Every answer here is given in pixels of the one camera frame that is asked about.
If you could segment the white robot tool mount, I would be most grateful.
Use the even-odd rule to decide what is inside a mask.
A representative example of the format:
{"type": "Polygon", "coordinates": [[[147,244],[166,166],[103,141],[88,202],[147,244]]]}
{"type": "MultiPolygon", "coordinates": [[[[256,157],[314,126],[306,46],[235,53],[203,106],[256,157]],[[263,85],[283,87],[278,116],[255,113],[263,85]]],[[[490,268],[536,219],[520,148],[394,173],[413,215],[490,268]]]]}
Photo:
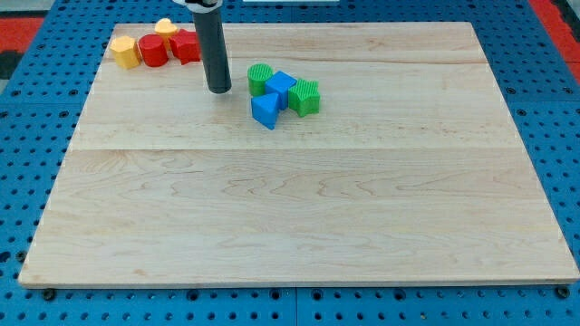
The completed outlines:
{"type": "Polygon", "coordinates": [[[197,5],[204,8],[220,7],[223,5],[222,0],[174,0],[178,5],[197,5]]]}

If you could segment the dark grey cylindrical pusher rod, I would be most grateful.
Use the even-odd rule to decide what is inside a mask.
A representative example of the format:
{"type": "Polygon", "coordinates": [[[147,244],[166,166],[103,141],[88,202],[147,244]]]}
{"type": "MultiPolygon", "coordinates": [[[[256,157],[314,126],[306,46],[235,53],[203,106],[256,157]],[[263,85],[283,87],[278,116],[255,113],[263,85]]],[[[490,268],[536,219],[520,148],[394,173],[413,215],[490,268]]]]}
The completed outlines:
{"type": "Polygon", "coordinates": [[[208,89],[216,94],[231,89],[227,48],[220,7],[192,6],[208,89]]]}

